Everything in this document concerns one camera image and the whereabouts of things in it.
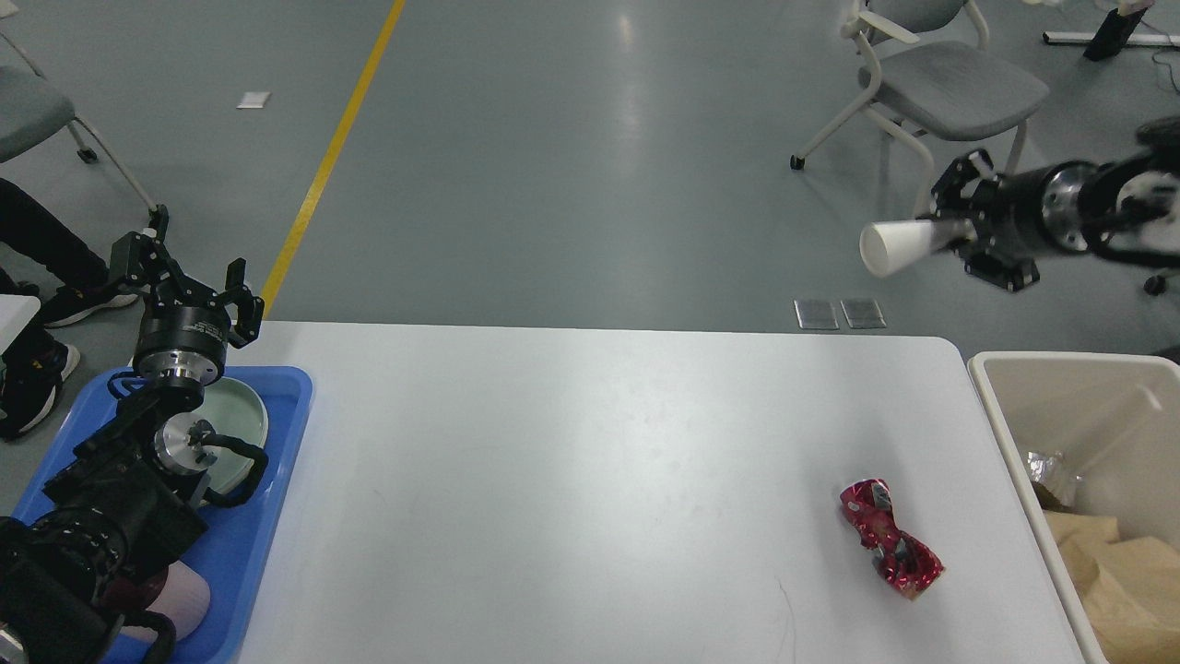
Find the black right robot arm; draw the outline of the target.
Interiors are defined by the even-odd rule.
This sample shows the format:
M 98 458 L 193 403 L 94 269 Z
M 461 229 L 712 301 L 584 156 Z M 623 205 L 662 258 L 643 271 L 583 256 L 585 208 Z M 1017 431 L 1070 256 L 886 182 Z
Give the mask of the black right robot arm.
M 1150 297 L 1176 280 L 1176 117 L 1135 131 L 1123 160 L 1067 160 L 996 172 L 984 147 L 958 157 L 936 180 L 927 218 L 964 223 L 945 246 L 969 276 L 1021 291 L 1040 280 L 1038 262 L 1092 255 L 1153 270 Z

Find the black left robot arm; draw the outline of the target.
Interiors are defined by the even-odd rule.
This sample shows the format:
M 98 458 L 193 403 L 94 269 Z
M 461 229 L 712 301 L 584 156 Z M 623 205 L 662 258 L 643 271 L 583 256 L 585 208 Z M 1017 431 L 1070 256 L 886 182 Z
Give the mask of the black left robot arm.
M 266 303 L 232 259 L 223 290 L 183 272 L 168 252 L 168 211 L 112 248 L 110 291 L 138 291 L 145 313 L 127 370 L 109 379 L 114 415 L 42 484 L 53 504 L 32 525 L 4 518 L 4 662 L 97 663 L 125 626 L 156 636 L 143 657 L 164 663 L 172 618 L 114 601 L 206 534 L 202 504 L 235 508 L 257 489 L 268 454 L 195 416 L 225 372 L 228 348 L 257 340 Z

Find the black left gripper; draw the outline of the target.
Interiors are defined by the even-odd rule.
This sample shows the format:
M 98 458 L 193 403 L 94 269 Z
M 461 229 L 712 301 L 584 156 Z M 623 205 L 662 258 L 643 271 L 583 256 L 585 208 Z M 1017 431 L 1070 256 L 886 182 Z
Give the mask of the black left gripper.
M 266 300 L 247 283 L 247 259 L 225 268 L 225 285 L 214 294 L 214 308 L 185 304 L 185 276 L 164 239 L 170 213 L 159 205 L 148 226 L 114 241 L 109 261 L 107 294 L 145 297 L 132 370 L 142 379 L 181 377 L 212 384 L 223 377 L 227 346 L 243 349 L 258 340 Z M 235 315 L 229 316 L 232 308 Z

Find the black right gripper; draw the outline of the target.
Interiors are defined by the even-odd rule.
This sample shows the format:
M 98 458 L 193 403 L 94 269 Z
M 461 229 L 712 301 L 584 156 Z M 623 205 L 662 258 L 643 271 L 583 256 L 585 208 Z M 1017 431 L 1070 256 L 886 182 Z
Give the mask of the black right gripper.
M 999 173 L 986 147 L 961 155 L 931 188 L 932 219 L 979 219 L 978 239 L 950 243 L 969 276 L 1007 291 L 1037 283 L 1036 259 L 1089 252 L 1080 193 L 1097 165 L 1066 162 Z

